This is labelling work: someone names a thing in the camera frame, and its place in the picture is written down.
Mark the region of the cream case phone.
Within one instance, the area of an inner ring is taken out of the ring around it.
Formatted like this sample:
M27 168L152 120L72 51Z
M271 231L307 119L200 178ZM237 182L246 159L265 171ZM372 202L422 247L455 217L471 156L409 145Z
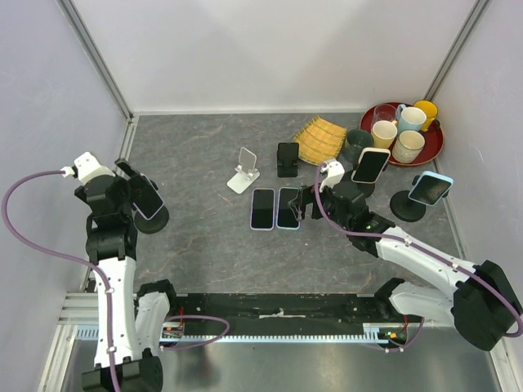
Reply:
M374 147L364 148L351 174L355 183L374 184L387 166L391 151Z

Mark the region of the purple phone from pole stand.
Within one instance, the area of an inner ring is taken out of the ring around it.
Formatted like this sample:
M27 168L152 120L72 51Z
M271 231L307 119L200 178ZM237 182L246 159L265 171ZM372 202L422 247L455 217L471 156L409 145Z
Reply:
M164 207L164 201L159 195L158 186L147 176L135 174L128 180L131 190L131 200L135 209L142 217L150 221Z

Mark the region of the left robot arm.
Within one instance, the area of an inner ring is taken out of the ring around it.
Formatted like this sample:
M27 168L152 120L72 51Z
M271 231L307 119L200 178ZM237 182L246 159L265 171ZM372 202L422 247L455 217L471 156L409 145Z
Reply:
M169 221L158 186L124 158L122 171L99 163L86 152L74 161L86 203L86 252L96 273L99 333L94 368L82 374L85 391L160 391L163 367L159 337L173 320L179 301L166 279L133 289L137 235L154 234Z

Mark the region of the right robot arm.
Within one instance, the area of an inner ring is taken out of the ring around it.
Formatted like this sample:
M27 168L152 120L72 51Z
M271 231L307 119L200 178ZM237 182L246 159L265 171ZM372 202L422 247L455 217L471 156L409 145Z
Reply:
M429 282L417 287L401 278L383 285L375 314L393 321L401 314L451 324L466 341L484 351L504 337L521 336L522 306L503 269L493 261L478 265L455 258L407 234L369 210L356 185L302 187L288 206L297 218L312 205L312 216L325 219L362 252L399 265Z

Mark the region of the lavender case phone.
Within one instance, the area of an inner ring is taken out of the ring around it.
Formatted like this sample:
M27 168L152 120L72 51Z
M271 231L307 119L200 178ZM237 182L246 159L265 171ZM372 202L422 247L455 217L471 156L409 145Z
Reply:
M253 190L250 228L253 230L270 231L275 227L275 191L267 188Z

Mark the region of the light blue case phone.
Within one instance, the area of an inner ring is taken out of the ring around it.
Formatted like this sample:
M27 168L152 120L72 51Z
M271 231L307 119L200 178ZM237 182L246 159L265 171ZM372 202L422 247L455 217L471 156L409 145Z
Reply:
M296 209L289 204L296 199L299 188L283 187L279 190L278 207L276 213L276 227L278 229L298 230L300 222L296 218Z

